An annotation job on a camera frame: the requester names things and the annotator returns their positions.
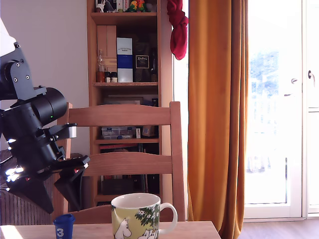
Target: orange curtain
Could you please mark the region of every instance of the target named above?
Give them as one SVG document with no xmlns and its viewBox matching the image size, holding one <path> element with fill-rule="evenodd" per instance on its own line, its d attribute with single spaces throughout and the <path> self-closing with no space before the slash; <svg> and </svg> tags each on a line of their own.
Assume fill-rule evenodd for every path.
<svg viewBox="0 0 319 239">
<path fill-rule="evenodd" d="M 189 0 L 189 219 L 238 238 L 244 217 L 248 0 Z"/>
</svg>

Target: blue cup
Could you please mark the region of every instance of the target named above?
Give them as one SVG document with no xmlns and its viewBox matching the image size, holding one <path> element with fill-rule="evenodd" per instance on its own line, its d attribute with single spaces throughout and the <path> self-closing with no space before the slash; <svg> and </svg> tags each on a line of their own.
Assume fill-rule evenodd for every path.
<svg viewBox="0 0 319 239">
<path fill-rule="evenodd" d="M 64 214 L 57 217 L 53 224 L 55 225 L 56 239 L 72 239 L 73 224 L 75 217 L 72 214 Z"/>
</svg>

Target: robotic arm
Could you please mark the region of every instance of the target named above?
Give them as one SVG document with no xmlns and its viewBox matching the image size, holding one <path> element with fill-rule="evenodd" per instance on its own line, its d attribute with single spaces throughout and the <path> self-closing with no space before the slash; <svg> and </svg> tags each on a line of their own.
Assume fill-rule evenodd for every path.
<svg viewBox="0 0 319 239">
<path fill-rule="evenodd" d="M 7 191 L 53 212 L 43 181 L 53 173 L 54 185 L 77 210 L 81 209 L 81 182 L 88 156 L 65 159 L 57 140 L 76 137 L 76 124 L 43 128 L 62 117 L 66 100 L 55 88 L 33 87 L 21 46 L 9 36 L 2 20 L 0 39 L 0 101 L 17 100 L 10 109 L 0 110 L 0 135 L 6 138 L 12 156 L 0 163 L 0 176 Z"/>
</svg>

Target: wooden floor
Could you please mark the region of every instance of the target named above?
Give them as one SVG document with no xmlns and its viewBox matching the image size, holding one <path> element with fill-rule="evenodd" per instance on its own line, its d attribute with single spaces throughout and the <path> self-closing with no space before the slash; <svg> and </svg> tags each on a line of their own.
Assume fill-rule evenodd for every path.
<svg viewBox="0 0 319 239">
<path fill-rule="evenodd" d="M 244 223 L 238 239 L 319 239 L 319 220 Z"/>
</svg>

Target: number 3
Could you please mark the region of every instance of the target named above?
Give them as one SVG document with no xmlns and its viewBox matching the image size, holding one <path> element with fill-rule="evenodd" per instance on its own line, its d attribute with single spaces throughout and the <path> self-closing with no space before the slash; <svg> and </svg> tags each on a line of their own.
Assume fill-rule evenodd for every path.
<svg viewBox="0 0 319 239">
<path fill-rule="evenodd" d="M 62 236 L 64 235 L 62 228 L 58 228 L 57 231 L 59 232 L 59 233 L 57 234 L 58 237 L 62 237 Z"/>
</svg>

